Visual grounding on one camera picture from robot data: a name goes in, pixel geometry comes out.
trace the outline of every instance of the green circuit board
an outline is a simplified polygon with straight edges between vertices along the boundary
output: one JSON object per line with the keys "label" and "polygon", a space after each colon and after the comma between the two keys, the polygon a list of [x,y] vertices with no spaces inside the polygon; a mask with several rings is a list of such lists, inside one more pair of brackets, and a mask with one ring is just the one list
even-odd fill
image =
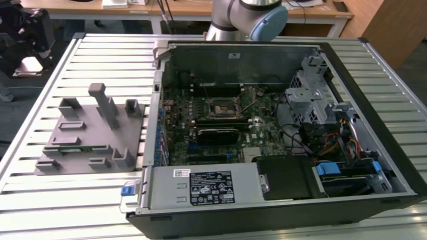
{"label": "green circuit board", "polygon": [[[164,101],[169,166],[209,164],[208,162],[195,163],[189,158],[224,155],[227,155],[227,163],[244,163],[243,149],[249,147],[257,147],[263,156],[287,154],[276,119],[272,116],[279,94],[264,93],[263,90],[259,86],[245,86],[235,98],[193,97],[189,90],[165,91],[164,95],[169,99]],[[235,144],[199,145],[193,121],[215,118],[216,115],[212,114],[215,110],[227,115],[228,111],[221,111],[215,104],[229,101],[232,105],[231,100],[239,112],[237,116],[251,123],[248,131],[239,132]]]}

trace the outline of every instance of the motherboard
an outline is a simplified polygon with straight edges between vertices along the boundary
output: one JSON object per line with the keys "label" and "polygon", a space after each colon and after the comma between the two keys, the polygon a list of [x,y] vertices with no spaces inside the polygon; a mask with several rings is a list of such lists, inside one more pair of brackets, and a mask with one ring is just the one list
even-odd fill
{"label": "motherboard", "polygon": [[285,155],[273,111],[280,94],[263,86],[164,91],[168,165],[251,162]]}

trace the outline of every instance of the floor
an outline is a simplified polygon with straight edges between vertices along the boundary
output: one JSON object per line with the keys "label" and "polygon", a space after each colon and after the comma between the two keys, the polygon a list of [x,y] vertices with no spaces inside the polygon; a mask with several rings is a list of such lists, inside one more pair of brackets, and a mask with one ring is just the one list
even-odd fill
{"label": "floor", "polygon": [[[85,21],[85,32],[87,33],[111,33],[123,34],[124,28],[121,22],[117,20],[103,20],[103,27],[97,27],[93,21]],[[141,21],[143,30],[145,33],[151,32],[149,22]],[[207,23],[196,24],[187,22],[179,22],[176,24],[177,34],[201,34],[208,29]],[[55,31],[55,38],[57,39],[52,48],[53,62],[57,63],[63,52],[67,48],[68,43],[60,41],[63,39],[63,29],[59,28]],[[1,83],[15,95],[13,102],[0,101],[0,159],[4,155],[8,145],[1,144],[1,141],[12,141],[13,137],[20,129],[20,126],[25,120],[25,117],[31,111],[35,101],[41,92],[41,87],[45,85],[53,67],[40,77],[7,79],[1,80]],[[420,98],[422,102],[427,104],[427,42],[419,44],[414,53],[404,61],[403,65],[398,69],[398,74],[402,79]],[[16,87],[40,87],[40,88],[16,88]]]}

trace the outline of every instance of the black plastic cover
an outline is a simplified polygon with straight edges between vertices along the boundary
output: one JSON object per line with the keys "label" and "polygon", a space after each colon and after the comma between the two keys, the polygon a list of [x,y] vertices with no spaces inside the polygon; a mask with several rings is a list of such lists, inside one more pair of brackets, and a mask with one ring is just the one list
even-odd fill
{"label": "black plastic cover", "polygon": [[259,174],[267,178],[268,192],[264,199],[317,199],[325,197],[319,191],[313,161],[307,156],[276,155],[253,158]]}

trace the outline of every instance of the white label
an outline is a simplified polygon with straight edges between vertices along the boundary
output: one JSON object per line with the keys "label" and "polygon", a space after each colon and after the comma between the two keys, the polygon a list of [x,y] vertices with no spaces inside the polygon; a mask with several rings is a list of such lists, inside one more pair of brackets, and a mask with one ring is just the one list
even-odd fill
{"label": "white label", "polygon": [[128,11],[131,14],[148,14],[147,11]]}
{"label": "white label", "polygon": [[235,197],[233,194],[224,194],[219,196],[220,199],[232,199],[233,197]]}
{"label": "white label", "polygon": [[240,53],[228,53],[228,58],[229,59],[239,59],[240,58]]}
{"label": "white label", "polygon": [[173,178],[189,177],[191,169],[173,169]]}

